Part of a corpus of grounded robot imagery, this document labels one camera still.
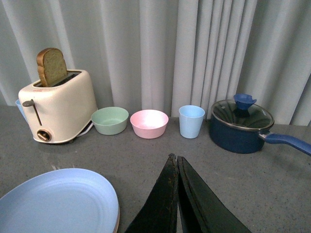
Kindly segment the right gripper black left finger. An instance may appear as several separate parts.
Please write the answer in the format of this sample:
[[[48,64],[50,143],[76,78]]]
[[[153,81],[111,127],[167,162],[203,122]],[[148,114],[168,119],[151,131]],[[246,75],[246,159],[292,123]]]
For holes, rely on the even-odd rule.
[[[171,153],[144,206],[126,229],[127,233],[176,232],[178,178],[176,156]]]

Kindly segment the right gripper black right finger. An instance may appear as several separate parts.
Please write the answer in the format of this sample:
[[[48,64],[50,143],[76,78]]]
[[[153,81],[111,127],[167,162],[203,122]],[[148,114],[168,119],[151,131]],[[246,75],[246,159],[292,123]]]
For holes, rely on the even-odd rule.
[[[184,233],[249,233],[184,157],[179,168],[179,212]]]

